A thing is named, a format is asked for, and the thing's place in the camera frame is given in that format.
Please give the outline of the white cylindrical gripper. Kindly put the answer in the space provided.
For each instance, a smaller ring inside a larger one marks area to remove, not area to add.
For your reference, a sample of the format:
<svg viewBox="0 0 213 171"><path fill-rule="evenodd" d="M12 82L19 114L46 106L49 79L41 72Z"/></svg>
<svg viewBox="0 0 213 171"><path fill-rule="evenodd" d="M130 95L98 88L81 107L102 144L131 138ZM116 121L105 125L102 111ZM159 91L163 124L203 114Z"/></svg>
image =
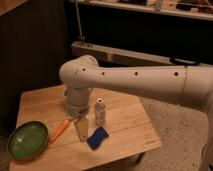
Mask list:
<svg viewBox="0 0 213 171"><path fill-rule="evenodd" d="M88 138L89 120L83 116L89 112L91 91L91 88L76 89L68 87L64 93L66 112L71 117L78 118L74 122L74 126L81 142L86 141Z"/></svg>

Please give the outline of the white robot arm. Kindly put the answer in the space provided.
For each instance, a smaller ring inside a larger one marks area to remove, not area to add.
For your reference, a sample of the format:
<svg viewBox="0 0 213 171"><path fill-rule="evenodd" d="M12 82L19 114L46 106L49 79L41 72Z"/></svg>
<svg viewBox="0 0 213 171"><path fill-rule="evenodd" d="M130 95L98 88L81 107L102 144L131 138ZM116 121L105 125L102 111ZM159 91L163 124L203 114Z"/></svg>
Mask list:
<svg viewBox="0 0 213 171"><path fill-rule="evenodd" d="M89 111L93 88L104 88L203 111L208 119L208 139L199 171L213 171L213 67L150 66L101 67L84 55L64 63L59 70L66 86L68 113L79 118Z"/></svg>

